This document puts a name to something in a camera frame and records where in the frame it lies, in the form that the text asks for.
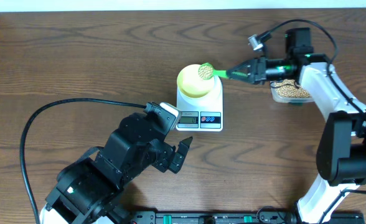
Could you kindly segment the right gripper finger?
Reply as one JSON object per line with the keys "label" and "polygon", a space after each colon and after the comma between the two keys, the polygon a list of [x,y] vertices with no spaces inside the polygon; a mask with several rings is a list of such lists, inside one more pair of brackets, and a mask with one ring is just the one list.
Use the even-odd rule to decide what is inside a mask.
{"label": "right gripper finger", "polygon": [[242,73],[242,72],[227,72],[227,77],[232,80],[238,80],[246,83],[253,83],[254,78],[250,73]]}
{"label": "right gripper finger", "polygon": [[242,73],[242,74],[249,74],[251,73],[251,66],[253,63],[253,59],[246,60],[230,69],[227,70],[227,74],[232,74],[234,72]]}

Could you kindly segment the green plastic measuring spoon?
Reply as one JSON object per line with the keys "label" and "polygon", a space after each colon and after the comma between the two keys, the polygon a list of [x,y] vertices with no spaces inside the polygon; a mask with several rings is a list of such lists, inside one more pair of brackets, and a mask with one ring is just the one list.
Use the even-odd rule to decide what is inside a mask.
{"label": "green plastic measuring spoon", "polygon": [[209,80],[213,77],[228,78],[226,70],[216,70],[210,63],[200,65],[198,75],[203,80]]}

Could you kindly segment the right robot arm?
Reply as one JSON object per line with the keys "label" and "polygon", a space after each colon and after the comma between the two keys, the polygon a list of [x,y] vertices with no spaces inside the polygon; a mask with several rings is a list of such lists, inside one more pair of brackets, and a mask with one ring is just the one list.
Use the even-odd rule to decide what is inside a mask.
{"label": "right robot arm", "polygon": [[366,184],[366,105],[340,80],[332,59],[314,53],[309,28],[287,30],[285,52],[284,59],[247,60],[227,70],[227,77],[253,85],[294,80],[310,94],[326,121],[316,153],[318,175],[289,221],[327,223],[348,194],[366,195],[359,188]]}

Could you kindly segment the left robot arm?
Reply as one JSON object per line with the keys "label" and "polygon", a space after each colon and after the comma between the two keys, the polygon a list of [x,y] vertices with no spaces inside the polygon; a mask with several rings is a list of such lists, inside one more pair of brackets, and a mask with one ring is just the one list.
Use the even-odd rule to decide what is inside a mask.
{"label": "left robot arm", "polygon": [[193,139],[186,138],[178,146],[164,140],[180,118],[148,112],[122,119],[103,147],[89,149],[58,174],[41,221],[93,223],[111,215],[126,185],[149,166],[178,173]]}

